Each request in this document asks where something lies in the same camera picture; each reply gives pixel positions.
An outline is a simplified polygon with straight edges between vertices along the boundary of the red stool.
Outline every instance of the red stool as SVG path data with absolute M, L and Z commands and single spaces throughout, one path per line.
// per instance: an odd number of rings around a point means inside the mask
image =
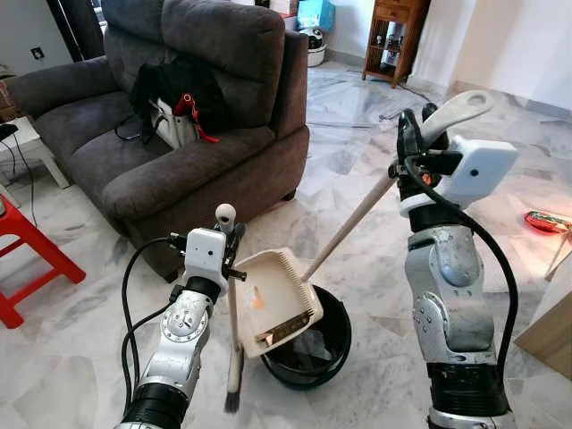
M 14 306 L 60 274 L 74 283 L 86 278 L 86 274 L 73 263 L 57 246 L 42 234 L 10 202 L 0 195 L 0 236 L 14 234 L 19 238 L 9 246 L 0 249 L 0 257 L 27 243 L 36 250 L 53 268 L 36 280 L 18 290 L 10 298 L 0 293 L 0 318 L 10 328 L 24 323 Z

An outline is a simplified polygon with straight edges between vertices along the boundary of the blue box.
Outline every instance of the blue box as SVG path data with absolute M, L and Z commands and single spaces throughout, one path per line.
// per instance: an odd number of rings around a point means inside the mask
M 328 0 L 302 0 L 298 6 L 298 26 L 301 29 L 333 27 L 336 8 Z

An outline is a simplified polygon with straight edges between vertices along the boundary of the white dustpan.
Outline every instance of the white dustpan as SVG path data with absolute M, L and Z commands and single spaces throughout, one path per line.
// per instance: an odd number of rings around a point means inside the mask
M 288 248 L 266 250 L 236 269 L 247 273 L 237 286 L 239 337 L 249 358 L 279 347 L 322 318 L 314 288 Z

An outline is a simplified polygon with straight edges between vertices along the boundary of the black bag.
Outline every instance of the black bag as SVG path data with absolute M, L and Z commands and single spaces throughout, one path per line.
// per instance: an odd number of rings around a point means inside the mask
M 130 93 L 134 112 L 144 121 L 161 98 L 171 108 L 190 93 L 198 109 L 198 121 L 206 133 L 232 128 L 231 111 L 210 67 L 193 57 L 179 56 L 170 64 L 143 64 Z

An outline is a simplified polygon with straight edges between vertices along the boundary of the white side table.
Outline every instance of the white side table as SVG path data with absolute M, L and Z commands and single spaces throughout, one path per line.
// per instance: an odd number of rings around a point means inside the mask
M 13 121 L 9 121 L 8 123 L 12 123 L 18 127 L 18 130 L 10 137 L 7 137 L 3 140 L 6 146 L 8 146 L 16 159 L 21 159 L 20 153 L 18 152 L 18 148 L 16 147 L 16 139 L 18 139 L 18 146 L 20 146 L 20 150 L 22 154 L 26 157 L 26 159 L 39 159 L 44 163 L 47 170 L 52 174 L 55 182 L 60 188 L 67 188 L 70 186 L 70 183 L 65 179 L 62 172 L 58 168 L 58 166 L 54 162 L 54 155 L 50 150 L 44 145 L 42 139 L 39 137 L 32 124 L 29 123 L 28 118 L 18 118 L 14 119 Z M 0 156 L 5 158 L 6 155 L 12 157 L 9 154 L 8 149 L 4 145 L 0 145 Z M 8 200 L 16 207 L 19 207 L 20 204 L 14 198 L 8 189 L 6 189 L 5 185 L 10 183 L 5 175 L 0 172 L 0 193 L 3 194 Z

